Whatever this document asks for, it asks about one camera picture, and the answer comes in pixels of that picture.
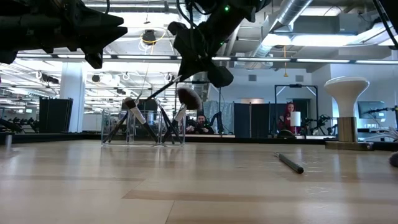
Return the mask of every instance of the wooden floor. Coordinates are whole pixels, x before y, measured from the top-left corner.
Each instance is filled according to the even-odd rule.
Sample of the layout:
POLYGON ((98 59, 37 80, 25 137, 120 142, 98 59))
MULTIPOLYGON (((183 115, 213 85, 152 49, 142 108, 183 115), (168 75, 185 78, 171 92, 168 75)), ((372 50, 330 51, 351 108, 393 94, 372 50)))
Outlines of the wooden floor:
POLYGON ((396 224, 398 169, 389 154, 265 144, 15 145, 0 148, 0 224, 396 224))

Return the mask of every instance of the black partition panel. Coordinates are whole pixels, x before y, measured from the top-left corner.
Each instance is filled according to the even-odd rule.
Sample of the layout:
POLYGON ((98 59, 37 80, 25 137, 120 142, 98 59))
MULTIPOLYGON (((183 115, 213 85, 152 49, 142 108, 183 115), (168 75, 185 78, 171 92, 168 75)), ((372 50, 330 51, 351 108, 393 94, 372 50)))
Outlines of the black partition panel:
POLYGON ((275 109, 275 103, 271 103, 271 112, 270 112, 270 117, 271 117, 271 130, 270 133, 271 134, 276 134, 276 128, 278 127, 278 124, 275 124, 276 120, 278 120, 277 118, 279 116, 283 116, 286 110, 286 103, 278 103, 276 105, 276 109, 275 109))
POLYGON ((250 138, 249 104, 234 104, 234 133, 236 138, 250 138))
POLYGON ((40 133, 69 131, 73 99, 40 99, 40 133))
POLYGON ((268 138, 270 104, 251 105, 251 137, 268 138))

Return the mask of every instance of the red hair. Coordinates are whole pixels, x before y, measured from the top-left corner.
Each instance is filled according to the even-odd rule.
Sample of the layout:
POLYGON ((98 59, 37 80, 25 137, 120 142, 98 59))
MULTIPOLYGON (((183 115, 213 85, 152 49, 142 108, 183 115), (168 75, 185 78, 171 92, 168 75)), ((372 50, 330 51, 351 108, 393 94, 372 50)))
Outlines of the red hair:
POLYGON ((296 105, 294 105, 293 102, 288 102, 286 103, 286 108, 285 108, 285 113, 284 113, 284 118, 286 118, 288 115, 290 116, 290 112, 289 112, 289 105, 293 105, 294 110, 296 110, 296 105))

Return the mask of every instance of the fluorescent light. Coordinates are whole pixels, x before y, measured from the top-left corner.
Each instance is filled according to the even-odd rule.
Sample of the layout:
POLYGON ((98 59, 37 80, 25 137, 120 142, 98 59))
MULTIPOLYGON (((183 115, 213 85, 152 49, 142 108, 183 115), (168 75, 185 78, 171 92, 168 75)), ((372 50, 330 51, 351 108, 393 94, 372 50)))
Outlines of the fluorescent light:
POLYGON ((0 106, 5 109, 25 109, 25 106, 0 106))
POLYGON ((341 47, 354 39, 353 35, 296 35, 291 44, 311 47, 341 47))
POLYGON ((170 56, 150 56, 150 55, 118 55, 120 59, 152 59, 152 60, 168 60, 171 59, 170 56))
POLYGON ((268 34, 266 38, 262 40, 262 45, 264 46, 290 45, 291 43, 290 37, 286 35, 268 34))
POLYGON ((84 58, 84 55, 58 55, 60 58, 84 58))
POLYGON ((371 65, 398 65, 398 61, 392 60, 357 60, 355 63, 371 65))
POLYGON ((383 43, 379 44, 379 46, 394 46, 394 43, 392 42, 391 38, 384 41, 383 43))
POLYGON ((241 57, 236 60, 242 62, 289 62, 290 58, 246 58, 241 57))
POLYGON ((348 63, 349 60, 339 60, 339 59, 297 59, 297 62, 308 62, 308 63, 348 63))
MULTIPOLYGON (((106 7, 106 4, 85 4, 86 7, 106 7)), ((146 5, 146 4, 114 4, 111 7, 141 7, 141 8, 158 8, 164 7, 164 5, 146 5)), ((170 9, 176 9, 176 6, 169 6, 170 9)))
POLYGON ((230 57, 213 57, 213 60, 215 61, 229 61, 231 60, 230 57))
POLYGON ((36 57, 43 57, 43 58, 50 58, 52 57, 51 55, 48 54, 17 54, 17 57, 32 57, 32 58, 36 58, 36 57))

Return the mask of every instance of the wooden base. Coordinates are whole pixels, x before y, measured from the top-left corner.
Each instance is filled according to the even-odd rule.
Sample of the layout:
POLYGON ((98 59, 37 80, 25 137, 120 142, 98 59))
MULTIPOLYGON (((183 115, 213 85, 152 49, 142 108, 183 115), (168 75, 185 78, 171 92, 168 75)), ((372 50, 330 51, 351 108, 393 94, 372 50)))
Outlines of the wooden base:
POLYGON ((326 149, 354 150, 354 151, 374 151, 371 142, 326 142, 326 149))

